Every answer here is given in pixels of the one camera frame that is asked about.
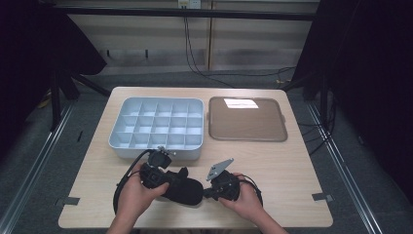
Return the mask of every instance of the black strip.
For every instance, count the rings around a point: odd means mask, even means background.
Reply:
[[[184,18],[222,18],[253,20],[302,20],[313,21],[316,14],[311,13],[277,13],[246,12],[203,9],[163,9],[163,8],[114,8],[86,6],[52,6],[42,7],[44,13],[63,13],[71,15],[104,15],[104,16],[147,16],[147,17],[184,17]]]
[[[323,193],[312,194],[314,201],[325,200],[325,195]]]
[[[80,201],[80,198],[74,198],[74,197],[59,198],[56,200],[55,206],[57,207],[64,207],[64,205],[77,206],[79,201]]]

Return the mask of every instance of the wooden table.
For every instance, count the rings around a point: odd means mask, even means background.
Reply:
[[[208,101],[214,96],[273,98],[285,117],[288,139],[284,142],[223,141],[208,134]],[[77,206],[66,205],[59,218],[63,228],[106,228],[114,218],[112,207],[116,183],[132,160],[118,157],[108,144],[109,135],[122,103],[130,97],[199,98],[205,104],[204,143],[196,161],[174,161],[168,170],[187,167],[189,177],[204,188],[210,166],[234,158],[227,168],[254,179],[262,191],[265,210],[284,227],[327,227],[332,217],[321,193],[319,181],[301,137],[285,92],[274,90],[138,88],[113,90],[69,197],[80,198]],[[139,228],[255,228],[253,224],[225,209],[213,199],[204,199],[196,208],[165,200],[155,200],[139,218]]]

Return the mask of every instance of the gray plastic organizer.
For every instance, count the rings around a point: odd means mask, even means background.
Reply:
[[[130,97],[122,105],[109,145],[121,158],[163,146],[172,160],[196,160],[204,140],[204,103],[196,98]]]

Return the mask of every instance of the right hand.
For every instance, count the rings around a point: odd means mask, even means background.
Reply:
[[[245,179],[242,174],[233,173],[239,179]],[[254,218],[259,214],[266,213],[262,207],[254,188],[248,184],[241,182],[240,197],[237,201],[229,201],[225,198],[218,198],[218,201],[226,208],[233,210],[240,217],[254,222]]]

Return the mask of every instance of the metal rail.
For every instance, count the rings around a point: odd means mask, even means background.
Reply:
[[[67,106],[63,109],[61,113],[62,119],[60,124],[56,127],[56,129],[53,132],[50,132],[45,144],[43,145],[42,150],[40,150],[40,153],[36,158],[36,161],[34,162],[27,176],[25,177],[24,182],[20,186],[18,193],[16,194],[12,203],[5,211],[3,217],[1,218],[1,234],[12,233],[13,229],[15,228],[19,216],[23,211],[24,206],[26,205],[34,186],[36,185],[36,182],[39,179],[40,174],[45,168],[50,158],[50,155],[52,154],[52,151],[55,148],[55,145],[64,129],[64,126],[67,123],[67,120],[70,117],[74,103],[75,101],[70,101],[67,104]]]
[[[382,229],[380,228],[379,222],[377,221],[374,213],[372,212],[370,206],[359,190],[355,179],[352,176],[349,168],[346,165],[346,161],[341,155],[337,145],[335,144],[333,138],[330,136],[329,132],[323,127],[322,121],[320,120],[319,111],[316,105],[313,102],[308,104],[308,108],[313,117],[315,123],[319,126],[319,133],[325,142],[331,159],[333,160],[340,177],[343,179],[344,184],[346,185],[347,190],[349,191],[350,196],[355,203],[357,211],[361,217],[361,220],[364,222],[365,227],[367,228],[368,233],[370,234],[383,234]]]
[[[252,11],[223,11],[203,9],[172,8],[120,8],[120,7],[86,7],[86,6],[45,6],[40,11],[45,14],[61,13],[69,15],[98,16],[146,16],[146,17],[184,17],[184,18],[221,18],[250,20],[300,20],[312,21],[316,14],[311,13],[277,13]]]

